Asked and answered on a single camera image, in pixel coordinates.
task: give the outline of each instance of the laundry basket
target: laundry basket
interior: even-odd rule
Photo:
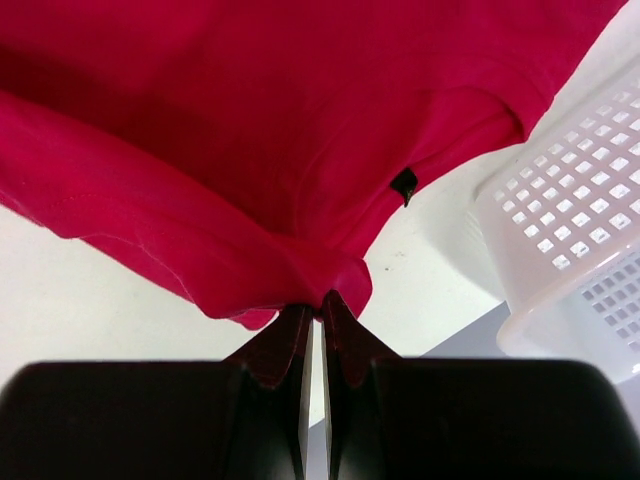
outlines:
[[[640,373],[640,59],[481,189],[508,355]]]

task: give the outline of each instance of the white table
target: white table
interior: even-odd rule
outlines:
[[[640,0],[632,0],[538,131],[639,53]],[[436,181],[393,215],[371,247],[375,290],[361,321],[398,353],[421,355],[502,301],[469,210],[478,185],[518,149],[484,155]],[[253,334],[205,318],[83,242],[0,207],[0,386],[38,360],[221,359]],[[319,354],[315,348],[311,423],[323,416]]]

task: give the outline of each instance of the red t-shirt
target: red t-shirt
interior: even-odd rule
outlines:
[[[359,313],[393,178],[524,140],[623,3],[0,2],[0,201],[211,317]]]

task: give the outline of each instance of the black tag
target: black tag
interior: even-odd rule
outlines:
[[[391,188],[402,195],[405,208],[409,206],[409,200],[418,188],[418,177],[410,168],[405,168],[391,181]]]

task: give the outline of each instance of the t-shirt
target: t-shirt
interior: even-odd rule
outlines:
[[[525,140],[623,3],[0,2],[0,202],[213,318],[358,314],[394,178]]]

